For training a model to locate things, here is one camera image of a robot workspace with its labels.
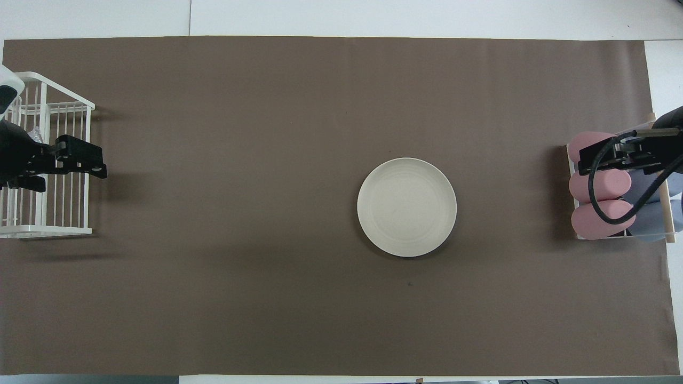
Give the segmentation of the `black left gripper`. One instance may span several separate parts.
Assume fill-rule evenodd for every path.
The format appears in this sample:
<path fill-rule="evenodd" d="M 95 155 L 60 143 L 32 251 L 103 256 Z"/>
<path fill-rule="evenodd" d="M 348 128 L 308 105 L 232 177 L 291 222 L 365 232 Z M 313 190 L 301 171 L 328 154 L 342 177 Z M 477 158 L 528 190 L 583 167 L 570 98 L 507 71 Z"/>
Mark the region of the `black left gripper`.
<path fill-rule="evenodd" d="M 103 150 L 90 142 L 69 134 L 59 136 L 54 144 L 54 157 L 49 145 L 35 141 L 20 126 L 12 122 L 1 123 L 1 185 L 9 189 L 26 189 L 46 192 L 42 177 L 18 177 L 27 172 L 29 161 L 37 157 L 37 172 L 54 170 L 55 160 L 62 164 L 56 174 L 88 173 L 96 178 L 107 178 Z"/>

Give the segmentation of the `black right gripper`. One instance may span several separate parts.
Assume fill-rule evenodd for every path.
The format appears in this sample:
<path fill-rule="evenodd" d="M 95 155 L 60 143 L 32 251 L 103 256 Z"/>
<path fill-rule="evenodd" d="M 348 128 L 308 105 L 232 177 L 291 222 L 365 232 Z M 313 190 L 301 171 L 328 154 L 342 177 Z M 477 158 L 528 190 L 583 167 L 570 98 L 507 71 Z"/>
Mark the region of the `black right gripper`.
<path fill-rule="evenodd" d="M 578 151 L 578 172 L 587 177 L 593 171 L 625 170 L 627 160 L 622 144 L 625 138 L 613 137 L 595 142 Z M 629 164 L 645 173 L 663 171 L 681 156 L 681 127 L 637 131 L 627 141 Z"/>

